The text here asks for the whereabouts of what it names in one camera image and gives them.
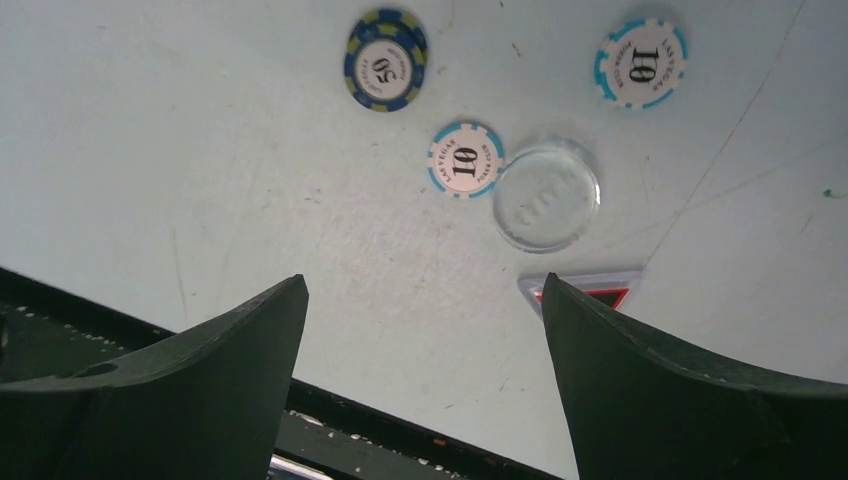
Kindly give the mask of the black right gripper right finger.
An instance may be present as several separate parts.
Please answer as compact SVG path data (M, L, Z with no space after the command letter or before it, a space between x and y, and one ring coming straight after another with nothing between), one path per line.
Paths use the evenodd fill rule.
M843 479L847 388L734 360L556 275L542 316L583 479Z

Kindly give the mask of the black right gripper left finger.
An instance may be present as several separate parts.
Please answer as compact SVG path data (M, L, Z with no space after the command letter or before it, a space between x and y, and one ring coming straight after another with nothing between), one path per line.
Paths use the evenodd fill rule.
M1 278L5 479L263 479L300 347L309 292L294 275L178 334L18 274ZM82 365L37 343L35 313L119 338Z

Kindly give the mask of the red black triangle marker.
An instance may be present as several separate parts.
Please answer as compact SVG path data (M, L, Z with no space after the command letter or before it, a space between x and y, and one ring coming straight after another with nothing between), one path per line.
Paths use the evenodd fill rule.
M606 271L585 274L562 274L558 277L577 289L595 298L608 307L618 310L636 289L643 272L641 270ZM542 319L542 296L548 274L532 274L520 277L517 287L532 310Z

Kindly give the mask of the clear round dealer button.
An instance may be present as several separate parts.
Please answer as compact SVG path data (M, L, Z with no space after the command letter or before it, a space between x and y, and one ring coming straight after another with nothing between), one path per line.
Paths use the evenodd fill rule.
M550 254L575 243L601 205L593 152L548 134L524 140L493 191L494 224L513 248Z

